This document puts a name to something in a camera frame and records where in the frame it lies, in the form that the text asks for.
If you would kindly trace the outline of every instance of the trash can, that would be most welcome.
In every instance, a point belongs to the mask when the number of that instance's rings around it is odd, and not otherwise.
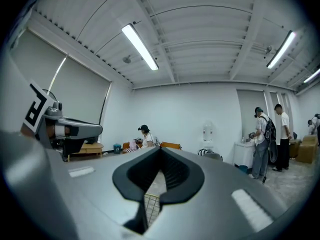
[[[120,154],[121,152],[121,145],[120,144],[114,144],[113,145],[113,153]]]
[[[240,166],[239,166],[239,169],[240,169],[240,171],[243,171],[243,172],[246,174],[247,171],[248,171],[248,166],[246,166],[246,165],[240,165]]]

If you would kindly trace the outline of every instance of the black backpack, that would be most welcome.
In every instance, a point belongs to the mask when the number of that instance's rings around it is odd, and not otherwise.
[[[265,119],[263,116],[260,116],[260,118],[263,118],[266,121],[266,126],[265,126],[265,132],[263,134],[264,138],[268,143],[271,141],[276,140],[276,127],[274,125],[274,122],[269,117],[269,121]]]

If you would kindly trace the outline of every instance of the white corrugated ceiling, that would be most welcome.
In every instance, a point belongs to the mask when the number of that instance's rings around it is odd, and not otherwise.
[[[296,89],[320,63],[315,31],[292,0],[38,0],[34,10],[134,88],[236,81]],[[133,22],[159,70],[121,32]],[[294,42],[267,69],[290,30]]]

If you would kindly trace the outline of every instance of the wire basket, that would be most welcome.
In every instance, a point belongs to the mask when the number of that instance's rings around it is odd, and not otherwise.
[[[159,197],[154,194],[146,193],[144,195],[144,207],[148,226],[150,226],[156,220],[160,212]]]

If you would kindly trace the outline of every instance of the black shoe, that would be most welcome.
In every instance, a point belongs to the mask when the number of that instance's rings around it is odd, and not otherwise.
[[[279,169],[277,169],[277,167],[273,167],[272,170],[274,170],[275,172],[282,172],[282,169],[279,170]]]

